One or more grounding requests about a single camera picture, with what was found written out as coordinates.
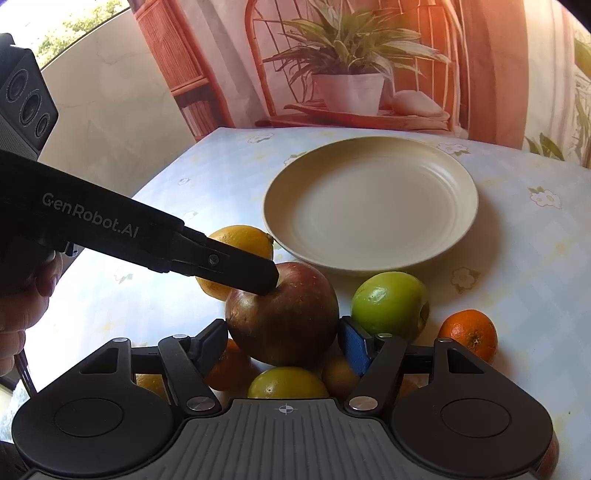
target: hand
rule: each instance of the hand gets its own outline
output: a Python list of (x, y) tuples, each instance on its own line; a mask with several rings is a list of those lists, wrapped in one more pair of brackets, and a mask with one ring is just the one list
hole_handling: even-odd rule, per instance
[(0, 298), (0, 376), (12, 370), (14, 355), (25, 345), (25, 330), (46, 312), (63, 268), (61, 254), (56, 253), (24, 292)]

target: plate rim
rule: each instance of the plate rim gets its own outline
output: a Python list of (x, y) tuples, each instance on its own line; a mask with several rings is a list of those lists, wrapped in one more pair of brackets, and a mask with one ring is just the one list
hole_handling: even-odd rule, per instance
[[(304, 158), (305, 156), (312, 154), (318, 150), (321, 150), (322, 148), (326, 148), (330, 145), (335, 145), (335, 144), (339, 144), (339, 143), (344, 143), (344, 142), (350, 142), (350, 141), (355, 141), (358, 140), (360, 138), (366, 139), (366, 138), (379, 138), (379, 139), (396, 139), (396, 140), (403, 140), (403, 141), (408, 141), (410, 143), (415, 143), (418, 145), (421, 145), (422, 147), (427, 147), (430, 150), (434, 150), (436, 151), (438, 154), (440, 155), (445, 155), (449, 158), (451, 158), (455, 163), (457, 163), (463, 171), (466, 172), (468, 179), (470, 180), (470, 185), (472, 186), (472, 193), (474, 194), (475, 197), (475, 202), (474, 202), (474, 207), (473, 207), (473, 213), (472, 213), (472, 218), (470, 219), (466, 229), (462, 232), (461, 235), (458, 236), (458, 238), (452, 242), (450, 245), (448, 245), (447, 247), (443, 248), (442, 250), (440, 250), (439, 252), (429, 256), (429, 257), (425, 257), (419, 261), (413, 262), (413, 263), (409, 263), (409, 264), (404, 264), (404, 265), (396, 265), (396, 266), (388, 266), (385, 267), (383, 269), (380, 270), (375, 270), (375, 269), (363, 269), (363, 268), (342, 268), (342, 267), (335, 267), (334, 265), (328, 265), (322, 262), (318, 262), (315, 260), (312, 260), (311, 258), (306, 257), (305, 255), (301, 255), (298, 254), (296, 252), (294, 252), (292, 249), (288, 248), (286, 245), (284, 245), (283, 242), (281, 242), (276, 234), (272, 231), (271, 227), (269, 226), (269, 222), (267, 221), (267, 215), (266, 215), (266, 205), (267, 205), (267, 198), (269, 196), (269, 191), (271, 190), (271, 187), (273, 185), (273, 183), (276, 181), (277, 178), (279, 178), (279, 176), (285, 172), (288, 168), (290, 168), (293, 164), (295, 164), (298, 160)], [(325, 268), (329, 271), (335, 271), (335, 272), (341, 272), (341, 273), (348, 273), (348, 274), (354, 274), (354, 275), (363, 275), (363, 274), (378, 274), (378, 273), (382, 273), (382, 272), (387, 272), (387, 271), (399, 271), (399, 270), (403, 270), (405, 268), (408, 267), (413, 267), (415, 265), (420, 265), (423, 264), (429, 260), (432, 260), (436, 257), (439, 257), (440, 255), (444, 254), (445, 252), (447, 252), (448, 250), (452, 249), (453, 247), (455, 247), (460, 240), (462, 240), (466, 234), (470, 231), (470, 229), (472, 228), (472, 226), (474, 225), (474, 222), (476, 221), (476, 216), (478, 214), (478, 210), (480, 207), (480, 194), (479, 194), (479, 190), (476, 187), (476, 182), (474, 182), (474, 178), (472, 177), (472, 175), (470, 174), (470, 172), (468, 171), (468, 169), (454, 156), (450, 155), (449, 153), (434, 147), (433, 145), (430, 145), (426, 142), (422, 142), (420, 140), (415, 140), (413, 138), (406, 138), (406, 137), (397, 137), (395, 135), (360, 135), (358, 137), (350, 137), (350, 138), (344, 138), (342, 140), (337, 140), (334, 142), (329, 142), (327, 144), (321, 145), (319, 147), (313, 148), (312, 150), (304, 153), (303, 155), (297, 157), (292, 163), (290, 163), (288, 166), (284, 167), (277, 175), (275, 175), (275, 177), (271, 180), (270, 184), (267, 187), (267, 191), (265, 192), (265, 196), (263, 197), (263, 203), (262, 203), (262, 217), (263, 217), (263, 222), (265, 223), (265, 227), (267, 229), (267, 232), (269, 232), (269, 234), (273, 237), (273, 240), (275, 242), (277, 242), (279, 245), (281, 245), (281, 247), (286, 250), (287, 252), (289, 252), (291, 255), (293, 255), (294, 257), (309, 263), (311, 265), (315, 265), (317, 267), (320, 268)]]

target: white plate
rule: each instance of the white plate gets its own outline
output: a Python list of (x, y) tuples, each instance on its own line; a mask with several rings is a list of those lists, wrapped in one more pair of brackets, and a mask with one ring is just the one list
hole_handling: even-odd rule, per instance
[(448, 250), (472, 226), (478, 192), (466, 169), (429, 145), (360, 137), (287, 166), (264, 201), (285, 250), (343, 273), (400, 270)]

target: camera lens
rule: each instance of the camera lens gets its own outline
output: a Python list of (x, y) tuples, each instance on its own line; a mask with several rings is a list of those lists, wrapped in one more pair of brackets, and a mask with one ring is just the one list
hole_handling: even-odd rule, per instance
[(12, 80), (8, 84), (7, 97), (9, 102), (18, 99), (25, 91), (29, 74), (26, 70), (19, 70), (16, 72)]
[(23, 125), (28, 125), (31, 123), (31, 120), (35, 118), (40, 105), (41, 97), (38, 93), (33, 93), (31, 96), (29, 96), (21, 110), (21, 123)]
[(47, 125), (49, 124), (49, 113), (45, 113), (37, 122), (37, 126), (35, 127), (35, 135), (40, 137), (45, 133), (47, 130)]

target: green apple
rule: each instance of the green apple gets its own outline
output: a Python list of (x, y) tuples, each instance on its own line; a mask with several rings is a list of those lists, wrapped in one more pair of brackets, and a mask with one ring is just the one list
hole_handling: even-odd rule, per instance
[(380, 273), (353, 295), (351, 317), (371, 335), (390, 333), (413, 341), (429, 317), (427, 287), (404, 272)]

